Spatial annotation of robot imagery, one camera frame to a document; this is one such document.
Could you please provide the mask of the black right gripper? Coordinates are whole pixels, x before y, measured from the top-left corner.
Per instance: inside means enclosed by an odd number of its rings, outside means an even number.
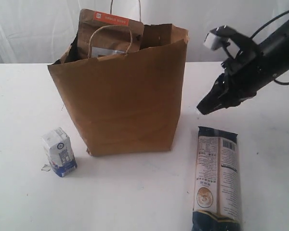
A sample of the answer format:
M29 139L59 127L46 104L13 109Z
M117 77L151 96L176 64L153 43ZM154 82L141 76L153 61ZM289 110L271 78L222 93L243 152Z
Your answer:
M262 55L242 53L237 59L227 58L222 67L224 73L197 105L203 115L236 107L267 84L267 61Z

